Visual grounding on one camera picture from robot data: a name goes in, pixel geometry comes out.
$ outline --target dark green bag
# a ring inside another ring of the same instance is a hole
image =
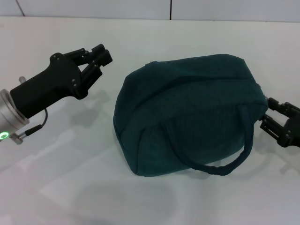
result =
[[[131,170],[157,176],[187,168],[227,175],[250,154],[268,109],[245,61],[231,55],[152,62],[126,77],[114,127]],[[239,151],[226,166],[205,164]]]

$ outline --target silver metal flange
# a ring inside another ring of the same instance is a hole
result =
[[[29,119],[16,108],[10,93],[5,89],[0,91],[0,134],[7,132],[12,135],[27,124]]]

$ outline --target robotic arm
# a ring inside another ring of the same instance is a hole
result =
[[[66,54],[56,53],[50,57],[50,65],[45,71],[28,81],[20,77],[21,85],[10,92],[0,91],[0,142],[9,137],[21,144],[23,138],[44,126],[48,118],[47,107],[67,96],[85,98],[102,75],[100,66],[112,61],[103,45],[96,46],[91,52],[80,49]],[[81,72],[78,66],[83,64],[88,66]],[[16,134],[29,123],[29,118],[43,110],[46,118],[42,125]]]
[[[289,119],[284,126],[274,121],[270,116],[264,115],[261,120],[261,129],[277,140],[281,147],[297,146],[300,148],[300,109],[286,102],[279,104],[273,98],[268,99],[268,105],[271,110],[275,110]]]

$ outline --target black cable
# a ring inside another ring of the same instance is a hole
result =
[[[46,122],[47,122],[47,120],[48,120],[48,111],[47,111],[47,109],[45,109],[45,120],[44,120],[44,122],[42,123],[42,127],[43,126],[45,126],[45,124],[46,124]]]
[[[43,126],[46,124],[48,120],[48,111],[47,109],[45,109],[45,119],[44,119],[44,122],[40,125],[37,125],[29,130],[26,130],[24,133],[26,134],[26,136],[29,136],[29,135],[32,135],[33,133],[37,132],[38,130],[42,129]]]

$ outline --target cable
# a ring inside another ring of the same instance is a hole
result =
[[[37,132],[38,130],[42,129],[43,126],[46,124],[47,120],[48,120],[48,111],[47,111],[47,109],[45,109],[44,122],[40,125],[37,125],[33,128],[30,128],[30,129],[26,130],[25,132],[21,133],[20,137],[22,137],[22,138],[28,137],[28,136],[32,135],[33,133]]]
[[[45,109],[45,120],[44,120],[44,122],[42,123],[42,127],[43,126],[45,126],[45,124],[46,124],[46,122],[47,122],[47,120],[48,120],[48,111],[47,111],[47,109]]]

